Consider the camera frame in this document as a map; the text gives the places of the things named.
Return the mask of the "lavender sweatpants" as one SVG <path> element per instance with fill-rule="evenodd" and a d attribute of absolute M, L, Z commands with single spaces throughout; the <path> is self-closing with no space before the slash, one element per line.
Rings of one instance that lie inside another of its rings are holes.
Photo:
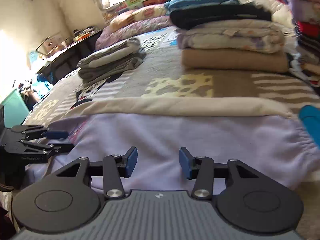
<path fill-rule="evenodd" d="M 138 161 L 124 189 L 191 190 L 180 148 L 218 163 L 238 159 L 295 188 L 319 170 L 319 147 L 283 103 L 262 98 L 117 98 L 91 101 L 54 118 L 74 148 L 27 167 L 31 184 L 79 157 L 101 161 L 135 146 Z"/>

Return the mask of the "grey folded clothes stack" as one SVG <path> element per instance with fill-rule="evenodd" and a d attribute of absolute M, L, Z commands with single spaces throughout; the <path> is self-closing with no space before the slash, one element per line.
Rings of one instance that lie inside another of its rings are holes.
<path fill-rule="evenodd" d="M 84 84 L 89 85 L 134 70 L 143 63 L 145 57 L 146 52 L 140 40 L 132 37 L 81 59 L 77 65 L 78 75 Z"/>

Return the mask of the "tall folded clothes stack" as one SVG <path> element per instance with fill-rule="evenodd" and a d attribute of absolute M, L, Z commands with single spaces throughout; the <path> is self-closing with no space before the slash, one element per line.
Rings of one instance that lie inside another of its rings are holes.
<path fill-rule="evenodd" d="M 278 0 L 287 5 L 296 35 L 296 73 L 319 87 L 319 0 Z"/>

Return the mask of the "teal storage box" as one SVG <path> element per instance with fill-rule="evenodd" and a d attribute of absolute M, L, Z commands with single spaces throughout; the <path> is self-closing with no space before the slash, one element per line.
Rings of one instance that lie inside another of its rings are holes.
<path fill-rule="evenodd" d="M 4 106 L 4 126 L 6 128 L 21 125 L 29 114 L 29 109 L 17 89 L 12 90 L 1 105 Z"/>

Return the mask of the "dark side desk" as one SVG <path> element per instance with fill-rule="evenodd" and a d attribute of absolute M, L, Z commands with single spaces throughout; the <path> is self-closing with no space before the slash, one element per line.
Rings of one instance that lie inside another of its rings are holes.
<path fill-rule="evenodd" d="M 39 70 L 37 75 L 44 77 L 49 83 L 55 85 L 59 80 L 77 68 L 81 59 L 95 52 L 95 43 L 102 34 L 100 29 L 81 41 L 77 41 L 66 49 L 50 57 Z"/>

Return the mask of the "Mickey Mouse fleece blanket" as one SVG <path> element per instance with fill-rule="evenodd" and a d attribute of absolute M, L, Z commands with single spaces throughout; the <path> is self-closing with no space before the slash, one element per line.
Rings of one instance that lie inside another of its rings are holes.
<path fill-rule="evenodd" d="M 117 98 L 262 98 L 283 103 L 297 117 L 303 106 L 319 106 L 319 96 L 295 77 L 248 70 L 186 69 L 182 51 L 171 45 L 175 39 L 172 27 L 157 32 L 155 38 L 142 38 L 147 52 L 140 66 L 90 86 L 73 71 L 33 108 L 25 123 L 49 127 L 54 118 L 83 103 Z M 319 170 L 293 190 L 304 203 L 298 233 L 305 239 L 318 239 Z"/>

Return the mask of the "beige folded blanket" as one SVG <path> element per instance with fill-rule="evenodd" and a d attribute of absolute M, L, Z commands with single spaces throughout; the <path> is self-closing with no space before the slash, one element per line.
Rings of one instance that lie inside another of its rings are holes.
<path fill-rule="evenodd" d="M 286 54 L 282 51 L 264 54 L 237 49 L 184 49 L 182 65 L 186 69 L 252 70 L 285 73 L 289 70 Z"/>

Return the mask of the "floral folded blanket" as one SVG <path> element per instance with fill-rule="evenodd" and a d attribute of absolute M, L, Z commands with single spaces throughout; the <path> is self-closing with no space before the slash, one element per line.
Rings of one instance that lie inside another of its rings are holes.
<path fill-rule="evenodd" d="M 237 49 L 273 54 L 285 45 L 281 29 L 263 20 L 216 21 L 176 32 L 180 49 Z"/>

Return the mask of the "black folded garment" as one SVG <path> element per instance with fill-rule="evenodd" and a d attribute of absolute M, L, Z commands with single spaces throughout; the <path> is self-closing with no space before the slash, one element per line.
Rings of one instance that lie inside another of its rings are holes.
<path fill-rule="evenodd" d="M 206 5 L 198 8 L 177 9 L 170 13 L 173 25 L 186 30 L 209 22 L 245 19 L 272 21 L 272 14 L 263 7 L 256 7 L 251 3 Z"/>

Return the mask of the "orange patterned pillow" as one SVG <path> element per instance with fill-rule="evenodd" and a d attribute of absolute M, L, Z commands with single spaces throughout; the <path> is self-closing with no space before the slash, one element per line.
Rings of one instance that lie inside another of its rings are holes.
<path fill-rule="evenodd" d="M 110 29 L 115 32 L 132 23 L 161 17 L 166 14 L 167 9 L 164 4 L 148 5 L 146 7 L 121 13 L 111 21 Z"/>

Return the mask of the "blue folded quilt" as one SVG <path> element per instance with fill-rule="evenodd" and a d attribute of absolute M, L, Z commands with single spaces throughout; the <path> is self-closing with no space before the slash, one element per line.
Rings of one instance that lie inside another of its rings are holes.
<path fill-rule="evenodd" d="M 239 5 L 238 0 L 170 0 L 164 3 L 168 12 L 180 9 L 199 8 L 207 5 Z"/>

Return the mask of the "white cream quilt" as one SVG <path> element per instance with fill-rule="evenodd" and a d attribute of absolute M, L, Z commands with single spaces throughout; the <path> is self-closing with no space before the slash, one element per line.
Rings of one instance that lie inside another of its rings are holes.
<path fill-rule="evenodd" d="M 277 0 L 238 0 L 241 4 L 253 3 L 257 7 L 263 7 L 272 15 L 272 21 L 279 23 L 287 28 L 293 29 L 292 14 L 289 6 Z"/>

